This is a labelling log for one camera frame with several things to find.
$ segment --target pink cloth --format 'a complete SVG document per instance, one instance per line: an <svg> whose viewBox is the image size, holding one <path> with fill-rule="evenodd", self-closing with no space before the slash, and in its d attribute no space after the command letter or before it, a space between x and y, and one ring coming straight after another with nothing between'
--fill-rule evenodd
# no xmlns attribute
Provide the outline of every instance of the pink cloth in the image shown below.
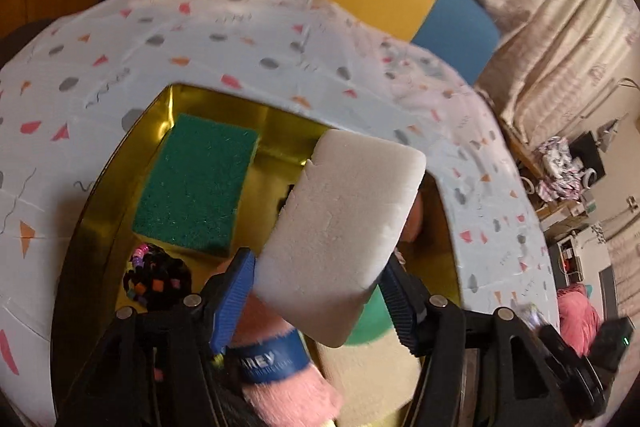
<svg viewBox="0 0 640 427"><path fill-rule="evenodd" d="M226 270L230 261L218 267ZM249 293L229 347L250 346L281 337L293 326ZM271 427L321 427L338 416L342 397L310 363L292 377L271 383L242 385L244 399Z"/></svg>
<svg viewBox="0 0 640 427"><path fill-rule="evenodd" d="M578 356L588 354L602 321L589 302L583 284L572 284L558 291L558 311L560 335L564 341L575 349Z"/></svg>

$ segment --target green scouring pad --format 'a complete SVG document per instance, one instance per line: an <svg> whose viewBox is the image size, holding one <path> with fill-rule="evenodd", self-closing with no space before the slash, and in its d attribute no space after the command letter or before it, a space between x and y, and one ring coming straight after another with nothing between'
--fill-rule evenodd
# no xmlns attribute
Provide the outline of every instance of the green scouring pad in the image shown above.
<svg viewBox="0 0 640 427"><path fill-rule="evenodd" d="M133 231L210 253L228 250L258 134L180 115L146 182Z"/></svg>

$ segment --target white foam block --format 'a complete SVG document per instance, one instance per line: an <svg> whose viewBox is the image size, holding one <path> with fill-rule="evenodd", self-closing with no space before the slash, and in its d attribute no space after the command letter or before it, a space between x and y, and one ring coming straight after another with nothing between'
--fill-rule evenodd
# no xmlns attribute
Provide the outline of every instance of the white foam block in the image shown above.
<svg viewBox="0 0 640 427"><path fill-rule="evenodd" d="M329 130L255 267L255 294L303 333L344 344L393 252L424 176L421 152Z"/></svg>

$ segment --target metal screw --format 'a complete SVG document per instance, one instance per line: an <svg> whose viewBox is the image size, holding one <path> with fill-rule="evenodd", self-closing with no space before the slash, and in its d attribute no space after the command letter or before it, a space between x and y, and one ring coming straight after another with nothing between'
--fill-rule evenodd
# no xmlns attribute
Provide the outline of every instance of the metal screw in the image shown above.
<svg viewBox="0 0 640 427"><path fill-rule="evenodd" d="M184 302L184 305L189 308L195 308L202 302L202 297L200 297L197 293L192 293L191 295L187 295L184 299L182 299L182 302Z"/></svg>
<svg viewBox="0 0 640 427"><path fill-rule="evenodd" d="M498 310L498 317L500 317L504 321L510 321L515 315L508 308L500 308Z"/></svg>
<svg viewBox="0 0 640 427"><path fill-rule="evenodd" d="M116 311L116 317L120 320L128 319L131 315L133 315L133 308L131 306L123 306Z"/></svg>
<svg viewBox="0 0 640 427"><path fill-rule="evenodd" d="M444 308L449 301L447 301L447 298L442 295L432 295L429 297L429 302L433 306L436 306L436 308Z"/></svg>

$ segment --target beige curtain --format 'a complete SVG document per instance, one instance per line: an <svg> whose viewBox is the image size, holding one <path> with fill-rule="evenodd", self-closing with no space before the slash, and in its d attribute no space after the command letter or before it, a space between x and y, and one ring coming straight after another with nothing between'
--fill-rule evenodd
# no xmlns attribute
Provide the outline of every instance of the beige curtain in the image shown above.
<svg viewBox="0 0 640 427"><path fill-rule="evenodd" d="M640 221L608 242L609 256L616 277L618 311L640 326ZM631 388L640 369L640 333L636 334L620 364L613 384L607 412L588 425L603 426L616 412Z"/></svg>
<svg viewBox="0 0 640 427"><path fill-rule="evenodd" d="M531 148L604 88L638 38L633 0L478 0L502 32L478 86Z"/></svg>

